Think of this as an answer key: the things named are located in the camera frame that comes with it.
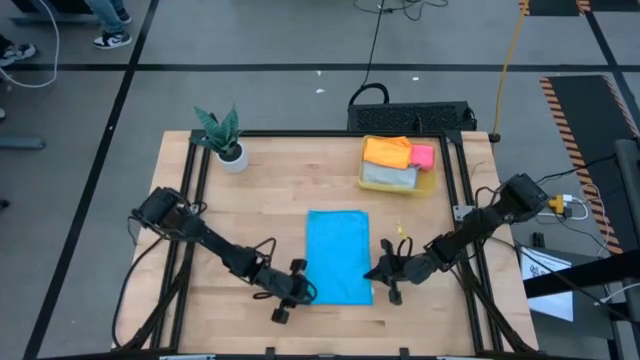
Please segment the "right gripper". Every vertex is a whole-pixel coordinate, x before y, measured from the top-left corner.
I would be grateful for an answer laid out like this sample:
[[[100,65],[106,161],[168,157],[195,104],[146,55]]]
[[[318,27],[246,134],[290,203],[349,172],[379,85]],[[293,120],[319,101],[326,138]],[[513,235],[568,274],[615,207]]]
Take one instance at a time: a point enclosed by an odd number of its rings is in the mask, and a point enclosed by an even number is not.
[[[438,270],[441,265],[441,254],[433,247],[427,247],[425,252],[412,256],[401,256],[393,252],[393,245],[387,239],[381,240],[384,255],[378,266],[368,271],[364,277],[380,282],[389,287],[388,297],[393,305],[403,303],[398,283],[403,281],[418,285]]]

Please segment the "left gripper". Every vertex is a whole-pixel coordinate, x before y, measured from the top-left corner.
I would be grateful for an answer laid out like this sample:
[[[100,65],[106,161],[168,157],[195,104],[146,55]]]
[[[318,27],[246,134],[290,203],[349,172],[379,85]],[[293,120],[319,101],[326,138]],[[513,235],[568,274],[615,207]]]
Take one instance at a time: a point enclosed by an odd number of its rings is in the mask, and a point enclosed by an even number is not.
[[[290,274],[264,264],[256,275],[253,284],[261,287],[263,291],[255,293],[252,298],[254,300],[264,300],[271,297],[280,299],[279,306],[274,309],[271,316],[273,322],[286,324],[289,319],[288,308],[311,305],[316,300],[317,287],[303,274],[306,267],[306,260],[294,259],[290,265]]]

